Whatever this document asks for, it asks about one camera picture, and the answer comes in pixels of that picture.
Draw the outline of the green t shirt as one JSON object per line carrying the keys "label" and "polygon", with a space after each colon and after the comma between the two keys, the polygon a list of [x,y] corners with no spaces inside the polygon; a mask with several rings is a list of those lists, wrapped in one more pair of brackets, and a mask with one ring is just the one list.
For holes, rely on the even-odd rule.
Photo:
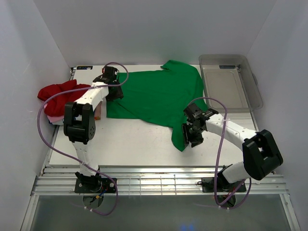
{"label": "green t shirt", "polygon": [[106,115],[114,119],[140,119],[172,129],[171,141],[184,151],[181,125],[186,123],[184,109],[196,99],[202,110],[208,107],[203,96],[203,82],[192,65],[169,60],[160,70],[121,73],[122,99],[107,102]]}

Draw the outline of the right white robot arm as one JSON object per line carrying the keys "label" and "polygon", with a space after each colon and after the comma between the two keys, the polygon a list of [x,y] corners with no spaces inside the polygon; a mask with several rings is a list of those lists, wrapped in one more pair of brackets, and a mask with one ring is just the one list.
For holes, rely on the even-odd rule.
{"label": "right white robot arm", "polygon": [[231,164],[219,171],[209,183],[221,190],[235,187],[242,180],[252,178],[262,180],[283,164],[283,157],[271,132],[264,129],[255,131],[246,129],[234,122],[227,121],[214,109],[201,110],[195,103],[184,109],[187,117],[182,124],[184,145],[195,147],[204,139],[204,131],[220,135],[231,142],[243,153],[243,160]]}

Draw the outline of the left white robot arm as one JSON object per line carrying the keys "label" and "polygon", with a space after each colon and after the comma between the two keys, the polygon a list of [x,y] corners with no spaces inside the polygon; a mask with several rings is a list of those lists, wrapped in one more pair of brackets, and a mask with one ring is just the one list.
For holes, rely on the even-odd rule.
{"label": "left white robot arm", "polygon": [[123,92],[118,79],[119,70],[112,66],[102,69],[91,89],[85,91],[78,99],[64,106],[64,134],[71,141],[77,158],[81,161],[80,171],[76,173],[81,185],[90,191],[100,186],[99,166],[92,160],[88,145],[96,132],[95,110],[101,109],[103,99],[107,101],[122,99]]}

